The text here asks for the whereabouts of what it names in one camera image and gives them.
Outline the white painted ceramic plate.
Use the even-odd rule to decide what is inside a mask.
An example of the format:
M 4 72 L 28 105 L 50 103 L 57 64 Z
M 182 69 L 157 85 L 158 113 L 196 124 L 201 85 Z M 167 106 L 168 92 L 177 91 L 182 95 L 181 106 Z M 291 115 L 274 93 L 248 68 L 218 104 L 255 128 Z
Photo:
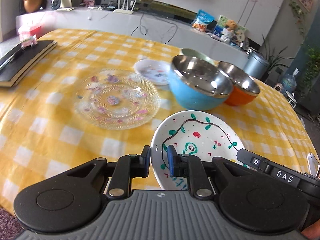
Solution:
M 218 117 L 201 111 L 181 111 L 167 117 L 155 130 L 151 141 L 151 163 L 157 182 L 164 190 L 187 190 L 187 180 L 171 177 L 168 146 L 177 154 L 211 161 L 223 157 L 241 166 L 236 155 L 244 145 L 233 129 Z

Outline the clear glass floral plate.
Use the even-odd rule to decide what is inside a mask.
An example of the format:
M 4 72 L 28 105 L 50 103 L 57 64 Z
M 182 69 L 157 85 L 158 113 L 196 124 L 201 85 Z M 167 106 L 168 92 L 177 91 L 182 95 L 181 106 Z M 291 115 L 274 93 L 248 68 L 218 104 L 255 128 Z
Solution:
M 74 110 L 86 121 L 104 129 L 141 126 L 157 114 L 160 105 L 155 85 L 129 70 L 105 68 L 75 85 Z

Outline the blue steel-lined bowl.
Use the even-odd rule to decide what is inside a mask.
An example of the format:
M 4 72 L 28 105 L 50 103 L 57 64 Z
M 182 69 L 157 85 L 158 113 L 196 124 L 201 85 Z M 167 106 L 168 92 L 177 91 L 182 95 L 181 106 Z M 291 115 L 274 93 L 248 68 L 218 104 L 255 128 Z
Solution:
M 222 70 L 187 55 L 172 58 L 169 87 L 180 106 L 197 111 L 219 106 L 233 91 L 232 81 Z

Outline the orange steel-lined bowl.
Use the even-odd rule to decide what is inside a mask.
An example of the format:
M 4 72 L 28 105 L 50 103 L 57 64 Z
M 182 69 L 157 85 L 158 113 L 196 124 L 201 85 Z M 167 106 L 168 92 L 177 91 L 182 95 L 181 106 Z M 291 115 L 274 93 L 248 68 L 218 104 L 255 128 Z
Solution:
M 237 66 L 220 61 L 217 65 L 232 81 L 233 91 L 225 101 L 229 106 L 243 106 L 252 102 L 259 94 L 260 88 L 253 77 Z

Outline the small white floral plate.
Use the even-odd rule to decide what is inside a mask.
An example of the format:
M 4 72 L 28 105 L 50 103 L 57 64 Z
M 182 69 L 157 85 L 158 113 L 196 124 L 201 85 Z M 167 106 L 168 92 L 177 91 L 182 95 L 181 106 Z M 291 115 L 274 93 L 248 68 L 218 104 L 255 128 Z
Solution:
M 170 64 L 164 61 L 143 59 L 137 61 L 133 68 L 153 84 L 165 86 L 169 84 Z

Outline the green ceramic bowl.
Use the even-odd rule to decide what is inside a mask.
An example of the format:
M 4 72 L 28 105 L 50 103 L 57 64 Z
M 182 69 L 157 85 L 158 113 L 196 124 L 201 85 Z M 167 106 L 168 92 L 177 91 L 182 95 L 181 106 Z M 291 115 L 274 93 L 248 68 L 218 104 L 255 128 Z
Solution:
M 199 59 L 202 59 L 212 65 L 215 65 L 215 62 L 210 58 L 208 57 L 207 55 L 201 53 L 201 52 L 198 52 L 198 51 L 195 51 L 193 49 L 190 49 L 190 48 L 182 48 L 181 49 L 181 53 L 182 55 L 187 55 L 187 56 L 191 56 L 191 57 L 196 57 L 196 58 L 199 58 Z

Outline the blue water bottle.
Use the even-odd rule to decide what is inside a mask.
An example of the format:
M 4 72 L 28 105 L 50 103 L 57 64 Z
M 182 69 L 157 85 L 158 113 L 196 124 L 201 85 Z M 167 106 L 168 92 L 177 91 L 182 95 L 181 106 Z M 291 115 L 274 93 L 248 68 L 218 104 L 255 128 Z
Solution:
M 285 74 L 281 79 L 280 84 L 282 85 L 281 93 L 285 94 L 285 92 L 292 93 L 297 87 L 296 76 L 299 73 L 299 69 L 296 68 L 292 74 Z

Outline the potted green plant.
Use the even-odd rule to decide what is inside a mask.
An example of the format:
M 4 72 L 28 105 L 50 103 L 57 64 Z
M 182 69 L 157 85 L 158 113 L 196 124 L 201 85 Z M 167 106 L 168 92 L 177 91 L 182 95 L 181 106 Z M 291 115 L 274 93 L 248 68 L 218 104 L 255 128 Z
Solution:
M 261 77 L 261 81 L 265 82 L 270 74 L 270 72 L 276 67 L 285 67 L 288 68 L 287 65 L 283 64 L 283 60 L 293 60 L 293 57 L 284 57 L 283 52 L 287 50 L 288 46 L 284 47 L 276 54 L 276 49 L 271 49 L 270 43 L 264 35 L 263 37 L 263 47 L 265 49 L 265 54 L 263 54 L 263 58 L 268 62 L 267 70 L 264 72 L 263 76 Z

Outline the white tv cabinet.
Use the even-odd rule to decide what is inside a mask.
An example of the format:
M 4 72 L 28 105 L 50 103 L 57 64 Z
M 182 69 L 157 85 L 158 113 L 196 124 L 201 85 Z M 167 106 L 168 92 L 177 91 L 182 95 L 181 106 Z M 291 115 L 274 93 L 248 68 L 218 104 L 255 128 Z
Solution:
M 166 18 L 134 12 L 131 15 L 106 10 L 75 8 L 71 11 L 43 10 L 16 17 L 16 27 L 40 25 L 44 34 L 58 28 L 87 29 L 152 40 L 178 48 L 190 48 L 213 60 L 243 68 L 245 52 L 211 38 L 191 26 Z

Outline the teddy bear toy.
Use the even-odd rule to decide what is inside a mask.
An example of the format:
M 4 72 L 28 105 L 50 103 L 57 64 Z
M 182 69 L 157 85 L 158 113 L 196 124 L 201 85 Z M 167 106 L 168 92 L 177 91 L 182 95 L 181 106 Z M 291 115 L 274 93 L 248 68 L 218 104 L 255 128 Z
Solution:
M 234 20 L 228 20 L 221 32 L 221 41 L 223 43 L 229 44 L 234 36 L 234 32 L 237 29 L 238 25 Z

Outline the blue snack bag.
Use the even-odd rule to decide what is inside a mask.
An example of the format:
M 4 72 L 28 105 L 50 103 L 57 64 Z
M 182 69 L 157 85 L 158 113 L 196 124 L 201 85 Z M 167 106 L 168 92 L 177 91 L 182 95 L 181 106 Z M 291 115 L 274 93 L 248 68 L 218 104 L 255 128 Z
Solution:
M 205 33 L 209 24 L 215 20 L 214 16 L 205 12 L 204 10 L 199 10 L 195 20 L 192 22 L 191 27 L 195 30 Z

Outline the black notebook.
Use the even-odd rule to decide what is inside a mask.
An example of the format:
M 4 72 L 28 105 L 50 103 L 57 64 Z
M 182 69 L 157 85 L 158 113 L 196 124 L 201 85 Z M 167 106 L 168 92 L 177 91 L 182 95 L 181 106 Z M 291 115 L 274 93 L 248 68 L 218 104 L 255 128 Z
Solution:
M 1 87 L 16 86 L 28 72 L 57 45 L 54 40 L 37 41 L 37 45 L 24 49 L 23 54 L 1 70 Z M 1 64 L 21 48 L 19 43 L 1 58 Z

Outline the pink binder clip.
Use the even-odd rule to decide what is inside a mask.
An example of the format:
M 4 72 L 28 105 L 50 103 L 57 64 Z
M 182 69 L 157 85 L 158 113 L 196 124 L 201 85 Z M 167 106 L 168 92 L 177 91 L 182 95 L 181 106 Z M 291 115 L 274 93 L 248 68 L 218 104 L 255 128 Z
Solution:
M 21 42 L 21 48 L 25 49 L 37 45 L 36 35 L 30 36 Z

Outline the black pen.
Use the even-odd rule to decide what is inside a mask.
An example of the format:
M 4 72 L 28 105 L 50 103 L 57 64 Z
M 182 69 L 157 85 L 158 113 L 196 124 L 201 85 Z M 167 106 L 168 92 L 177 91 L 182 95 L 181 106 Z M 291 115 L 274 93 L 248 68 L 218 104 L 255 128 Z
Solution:
M 11 63 L 12 61 L 16 60 L 17 58 L 19 58 L 24 52 L 23 48 L 20 48 L 18 51 L 16 51 L 15 53 L 13 53 L 6 61 L 4 61 L 1 66 L 0 66 L 0 70 L 3 70 L 9 63 Z

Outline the pink box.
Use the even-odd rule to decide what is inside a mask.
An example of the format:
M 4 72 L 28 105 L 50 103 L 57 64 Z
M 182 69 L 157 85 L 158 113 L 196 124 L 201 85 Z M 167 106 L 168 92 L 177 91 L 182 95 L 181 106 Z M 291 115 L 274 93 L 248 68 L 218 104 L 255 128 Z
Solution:
M 42 36 L 42 27 L 40 25 L 23 25 L 19 27 L 18 34 L 20 41 L 26 40 L 34 35 L 40 38 Z

